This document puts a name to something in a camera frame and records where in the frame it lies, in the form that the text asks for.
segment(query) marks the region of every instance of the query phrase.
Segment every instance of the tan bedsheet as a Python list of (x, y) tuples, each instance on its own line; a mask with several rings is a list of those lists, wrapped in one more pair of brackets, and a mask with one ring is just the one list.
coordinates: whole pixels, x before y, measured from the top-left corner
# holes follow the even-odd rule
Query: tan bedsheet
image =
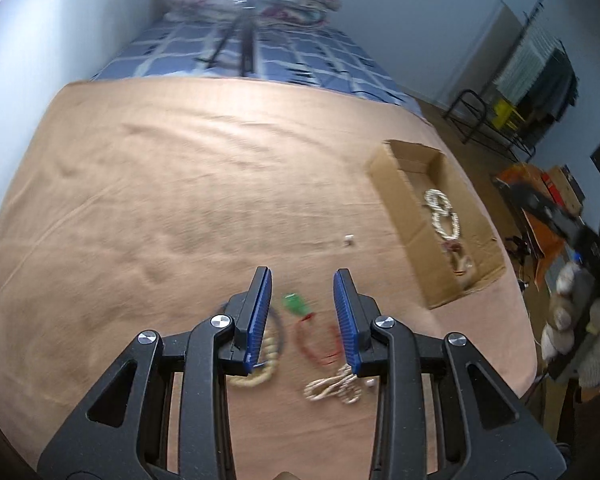
[[(51, 104), (0, 213), (0, 426), (35, 463), (65, 416), (141, 330), (190, 330), (253, 271), (273, 305), (298, 292), (334, 319), (331, 280), (415, 332), (464, 332), (522, 394), (536, 352), (513, 270), (429, 311), (363, 163), (383, 139), (448, 153), (393, 105), (252, 80), (69, 85)], [(353, 234), (355, 244), (345, 246)], [(290, 341), (275, 378), (230, 391), (241, 480), (367, 478), (375, 399), (309, 403), (324, 371)]]

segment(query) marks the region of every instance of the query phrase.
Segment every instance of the cable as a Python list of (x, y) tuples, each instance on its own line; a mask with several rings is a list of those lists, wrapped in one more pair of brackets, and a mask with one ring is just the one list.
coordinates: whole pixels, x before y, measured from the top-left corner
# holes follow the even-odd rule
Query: cable
[[(229, 305), (228, 302), (223, 303), (220, 307), (220, 309), (218, 310), (219, 314), (224, 314), (224, 311), (227, 308), (227, 305)], [(278, 313), (278, 311), (275, 308), (269, 308), (269, 314), (267, 315), (267, 319), (273, 319), (273, 324), (276, 326), (276, 335), (278, 336), (278, 346), (277, 346), (277, 352), (278, 352), (278, 357), (280, 357), (282, 355), (283, 350), (285, 349), (285, 329), (284, 326), (282, 325), (282, 319), (280, 318), (280, 314)], [(266, 361), (263, 361), (261, 363), (257, 363), (256, 365), (254, 365), (254, 368), (260, 368), (263, 367), (265, 364), (267, 364)]]
[(531, 398), (534, 396), (534, 393), (536, 392), (536, 389), (538, 389), (538, 386), (540, 384), (542, 384), (542, 382), (549, 376), (549, 372), (544, 372), (540, 377), (536, 378), (536, 380), (534, 381), (534, 383), (531, 385), (531, 387), (526, 391), (525, 393), (525, 407), (528, 406), (528, 404), (531, 402)]
[(333, 339), (335, 341), (335, 348), (332, 353), (324, 355), (322, 357), (318, 357), (307, 345), (304, 340), (306, 338), (303, 329), (303, 323), (306, 321), (312, 321), (315, 317), (315, 313), (310, 312), (303, 318), (299, 319), (296, 323), (296, 342), (298, 343), (298, 348), (304, 354), (305, 357), (309, 359), (309, 361), (314, 362), (319, 366), (329, 366), (338, 361), (338, 358), (342, 355), (342, 341), (340, 339), (340, 331), (333, 324), (329, 324), (329, 330), (333, 335)]

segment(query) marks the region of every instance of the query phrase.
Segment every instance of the white wall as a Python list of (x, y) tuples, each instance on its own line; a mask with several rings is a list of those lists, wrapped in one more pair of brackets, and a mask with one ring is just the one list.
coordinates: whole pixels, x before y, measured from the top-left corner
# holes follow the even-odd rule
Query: white wall
[(155, 16), (154, 0), (0, 0), (0, 203), (54, 95)]
[[(536, 0), (342, 0), (332, 22), (411, 94), (444, 107), (503, 2), (523, 20)], [(587, 196), (584, 218), (597, 226), (600, 176), (589, 156), (600, 142), (600, 0), (545, 0), (540, 19), (564, 42), (580, 99), (540, 143), (535, 163), (570, 166)]]

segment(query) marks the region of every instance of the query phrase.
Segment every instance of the wooden floor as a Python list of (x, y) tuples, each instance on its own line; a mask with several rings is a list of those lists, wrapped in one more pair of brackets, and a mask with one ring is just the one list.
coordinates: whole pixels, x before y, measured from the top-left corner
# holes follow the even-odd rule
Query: wooden floor
[[(491, 183), (491, 176), (510, 166), (511, 161), (496, 155), (474, 142), (463, 144), (458, 131), (442, 119), (441, 110), (425, 102), (420, 102), (420, 107), (422, 108), (423, 115), (435, 126), (442, 140), (445, 141), (445, 144), (456, 156), (472, 184), (474, 184), (475, 190), (489, 211), (500, 237), (504, 239), (519, 234), (509, 210)], [(529, 280), (532, 270), (530, 265), (526, 267), (524, 269), (526, 274), (525, 279)], [(544, 283), (540, 289), (532, 283), (525, 291), (523, 297), (536, 341), (540, 341), (549, 305), (548, 289)], [(536, 350), (540, 362), (540, 349), (538, 345), (536, 345)], [(564, 388), (553, 384), (551, 381), (547, 381), (545, 390), (544, 428), (555, 438), (560, 410), (562, 409), (562, 402), (564, 400)]]

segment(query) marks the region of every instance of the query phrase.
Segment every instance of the clothing rack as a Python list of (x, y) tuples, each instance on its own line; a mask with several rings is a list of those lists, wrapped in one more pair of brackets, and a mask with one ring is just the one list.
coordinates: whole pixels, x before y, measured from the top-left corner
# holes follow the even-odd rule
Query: clothing rack
[[(506, 92), (501, 92), (498, 89), (498, 80), (501, 80), (500, 84), (502, 84), (504, 79), (504, 81), (513, 85), (515, 90), (515, 84), (518, 83), (518, 80), (515, 79), (515, 76), (510, 76), (510, 81), (508, 81), (506, 78), (507, 71), (515, 75), (516, 67), (526, 67), (525, 63), (528, 60), (525, 56), (528, 56), (528, 52), (536, 54), (532, 60), (535, 62), (536, 68), (539, 67), (539, 72), (544, 73), (550, 60), (554, 64), (559, 64), (559, 60), (553, 59), (556, 56), (556, 50), (560, 51), (560, 60), (570, 66), (564, 45), (560, 40), (547, 35), (542, 28), (538, 27), (533, 31), (530, 30), (544, 8), (543, 2), (544, 0), (536, 1), (531, 13), (526, 17), (525, 25), (513, 46), (480, 91), (476, 92), (471, 88), (463, 89), (443, 114), (443, 118), (456, 127), (462, 137), (463, 144), (472, 140), (513, 162), (518, 161), (518, 155), (514, 148), (526, 154), (526, 162), (529, 162), (536, 154), (535, 143), (538, 140), (537, 137), (544, 135), (553, 121), (543, 119), (546, 121), (546, 123), (543, 123), (535, 120), (534, 108), (530, 107), (528, 102), (524, 103), (524, 99), (531, 91), (530, 87), (534, 85), (538, 76), (528, 78), (526, 81), (531, 81), (531, 83), (528, 84), (526, 91), (523, 94), (518, 92), (517, 97), (511, 100), (505, 97)], [(538, 52), (544, 55), (543, 64), (539, 64), (540, 55)], [(573, 85), (573, 91), (571, 91), (569, 84), (562, 84), (560, 91), (564, 94), (565, 101), (572, 94), (577, 95), (577, 79), (574, 79)], [(518, 109), (521, 100), (525, 104), (523, 108), (528, 112), (526, 117), (523, 117)], [(555, 107), (551, 97), (548, 98), (548, 101), (551, 101)], [(558, 108), (560, 108), (561, 113), (564, 113), (562, 106)]]

